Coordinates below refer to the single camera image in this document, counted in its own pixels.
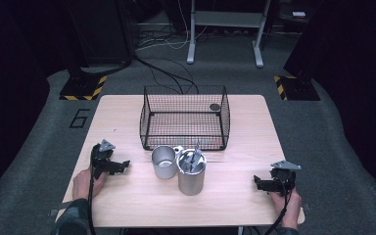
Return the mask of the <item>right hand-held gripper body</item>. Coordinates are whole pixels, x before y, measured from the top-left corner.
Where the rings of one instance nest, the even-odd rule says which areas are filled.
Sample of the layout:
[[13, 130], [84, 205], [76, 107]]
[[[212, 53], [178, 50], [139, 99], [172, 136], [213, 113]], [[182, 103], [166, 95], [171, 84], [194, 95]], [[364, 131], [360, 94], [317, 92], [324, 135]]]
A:
[[296, 171], [302, 167], [288, 161], [276, 162], [271, 166], [272, 181], [269, 192], [278, 192], [281, 196], [288, 195], [295, 188]]

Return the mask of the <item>white metal desk frame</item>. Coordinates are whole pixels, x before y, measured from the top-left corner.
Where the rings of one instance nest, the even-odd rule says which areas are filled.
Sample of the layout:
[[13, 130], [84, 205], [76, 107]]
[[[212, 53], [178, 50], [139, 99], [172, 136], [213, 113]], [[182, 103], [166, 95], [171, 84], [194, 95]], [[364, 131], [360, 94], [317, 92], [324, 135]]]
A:
[[256, 28], [257, 38], [252, 42], [256, 66], [261, 69], [263, 60], [261, 56], [260, 43], [272, 0], [263, 0], [264, 7], [261, 13], [238, 13], [238, 12], [215, 12], [200, 11], [196, 9], [196, 0], [191, 0], [190, 11], [190, 40], [186, 62], [192, 65], [195, 61], [196, 52], [196, 26], [230, 26], [243, 28]]

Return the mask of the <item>steel tumbler with straw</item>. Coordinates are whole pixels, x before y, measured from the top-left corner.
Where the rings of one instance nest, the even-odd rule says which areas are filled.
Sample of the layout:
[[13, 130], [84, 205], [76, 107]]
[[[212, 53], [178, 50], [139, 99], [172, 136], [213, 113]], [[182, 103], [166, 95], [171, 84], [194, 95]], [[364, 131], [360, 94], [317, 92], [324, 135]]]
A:
[[178, 188], [187, 196], [198, 195], [204, 187], [207, 159], [197, 143], [177, 157]]

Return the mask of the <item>black cabinet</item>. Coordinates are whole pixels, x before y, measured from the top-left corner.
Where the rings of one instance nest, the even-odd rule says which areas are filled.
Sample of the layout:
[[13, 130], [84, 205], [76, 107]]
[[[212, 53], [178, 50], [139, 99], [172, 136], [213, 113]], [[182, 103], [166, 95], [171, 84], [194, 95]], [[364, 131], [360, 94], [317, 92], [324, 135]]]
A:
[[127, 67], [134, 49], [124, 0], [64, 0], [88, 66]]

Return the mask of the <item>black wire basket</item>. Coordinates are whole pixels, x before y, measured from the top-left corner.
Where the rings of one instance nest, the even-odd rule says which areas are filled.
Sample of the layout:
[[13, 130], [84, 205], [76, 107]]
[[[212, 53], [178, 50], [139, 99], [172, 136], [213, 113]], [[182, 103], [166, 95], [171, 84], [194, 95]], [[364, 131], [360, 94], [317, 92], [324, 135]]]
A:
[[[219, 104], [220, 110], [210, 109]], [[161, 145], [222, 151], [228, 145], [230, 107], [223, 85], [148, 85], [139, 122], [142, 147]]]

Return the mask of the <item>person's left hand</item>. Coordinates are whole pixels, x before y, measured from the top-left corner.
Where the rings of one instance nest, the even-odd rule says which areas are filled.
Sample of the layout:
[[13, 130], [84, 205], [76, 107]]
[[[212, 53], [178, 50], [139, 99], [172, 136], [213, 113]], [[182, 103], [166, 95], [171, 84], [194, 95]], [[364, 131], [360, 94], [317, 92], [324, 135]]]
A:
[[[103, 188], [108, 174], [103, 172], [98, 179], [94, 180], [92, 197], [96, 197]], [[82, 170], [74, 179], [72, 187], [72, 198], [87, 199], [89, 196], [91, 170]]]

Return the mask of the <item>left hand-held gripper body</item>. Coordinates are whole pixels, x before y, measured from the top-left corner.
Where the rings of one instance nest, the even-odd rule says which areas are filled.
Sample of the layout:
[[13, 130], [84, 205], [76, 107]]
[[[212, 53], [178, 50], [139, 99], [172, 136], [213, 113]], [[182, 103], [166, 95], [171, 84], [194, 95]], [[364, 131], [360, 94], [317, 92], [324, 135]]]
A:
[[111, 156], [116, 146], [103, 139], [100, 143], [96, 144], [91, 151], [91, 165], [94, 170], [93, 177], [98, 179], [103, 172], [113, 175], [113, 163]]

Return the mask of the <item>white mug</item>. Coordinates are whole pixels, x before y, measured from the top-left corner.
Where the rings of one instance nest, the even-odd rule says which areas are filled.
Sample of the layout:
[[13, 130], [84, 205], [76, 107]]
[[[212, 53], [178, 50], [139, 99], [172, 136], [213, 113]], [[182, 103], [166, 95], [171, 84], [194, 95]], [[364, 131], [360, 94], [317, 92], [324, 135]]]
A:
[[175, 175], [176, 159], [183, 150], [182, 146], [159, 146], [152, 151], [151, 160], [157, 178], [170, 179]]

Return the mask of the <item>person's right hand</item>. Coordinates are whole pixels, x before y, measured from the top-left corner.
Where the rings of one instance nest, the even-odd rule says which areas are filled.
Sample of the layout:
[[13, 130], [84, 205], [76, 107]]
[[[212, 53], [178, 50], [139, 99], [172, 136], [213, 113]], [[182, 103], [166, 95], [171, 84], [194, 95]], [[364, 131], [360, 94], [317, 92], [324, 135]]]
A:
[[[285, 208], [284, 197], [281, 197], [278, 193], [275, 192], [269, 192], [268, 195], [274, 203], [276, 212], [280, 214]], [[297, 230], [298, 219], [301, 212], [302, 197], [296, 189], [293, 189], [292, 192], [286, 197], [286, 199], [288, 205], [285, 208], [286, 212], [284, 213], [280, 224], [282, 227]]]

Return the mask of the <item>black hazard-striped stand base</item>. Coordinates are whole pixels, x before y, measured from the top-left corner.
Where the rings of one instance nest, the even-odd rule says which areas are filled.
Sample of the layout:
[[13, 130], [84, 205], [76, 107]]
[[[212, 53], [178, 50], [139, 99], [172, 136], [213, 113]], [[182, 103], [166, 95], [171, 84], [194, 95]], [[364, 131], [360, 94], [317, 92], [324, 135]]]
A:
[[284, 101], [319, 101], [313, 84], [293, 76], [274, 76], [277, 91]]
[[69, 101], [95, 100], [102, 91], [107, 78], [105, 76], [90, 76], [83, 82], [70, 78], [62, 88], [59, 99]]

